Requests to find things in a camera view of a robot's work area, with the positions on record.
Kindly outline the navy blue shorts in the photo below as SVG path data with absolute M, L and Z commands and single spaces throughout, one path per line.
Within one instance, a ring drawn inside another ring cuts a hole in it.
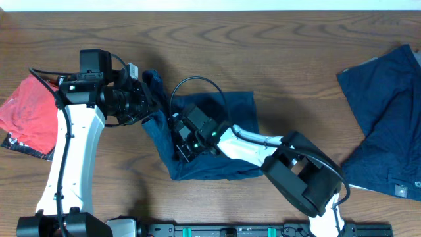
M 217 147 L 233 125 L 259 133 L 253 92 L 197 93 L 167 96 L 156 70 L 142 80 L 162 109 L 143 119 L 142 127 L 153 140 L 173 180 L 241 180 L 261 176 L 260 168 L 230 159 Z

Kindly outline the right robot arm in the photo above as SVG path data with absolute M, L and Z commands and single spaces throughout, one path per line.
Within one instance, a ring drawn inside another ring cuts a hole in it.
M 276 189 L 310 221 L 314 236 L 344 236 L 340 197 L 350 190 L 340 168 L 298 132 L 287 136 L 263 136 L 232 122 L 217 122 L 203 113 L 170 117 L 176 152 L 190 162 L 200 152 L 223 154 L 258 167 Z

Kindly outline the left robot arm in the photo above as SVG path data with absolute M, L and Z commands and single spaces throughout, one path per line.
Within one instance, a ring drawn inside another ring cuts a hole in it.
M 136 123 L 157 107 L 147 85 L 129 78 L 108 86 L 105 80 L 63 82 L 57 92 L 58 132 L 47 185 L 31 217 L 18 220 L 17 236 L 137 236 L 137 221 L 107 222 L 93 214 L 95 156 L 106 117 L 121 126 Z

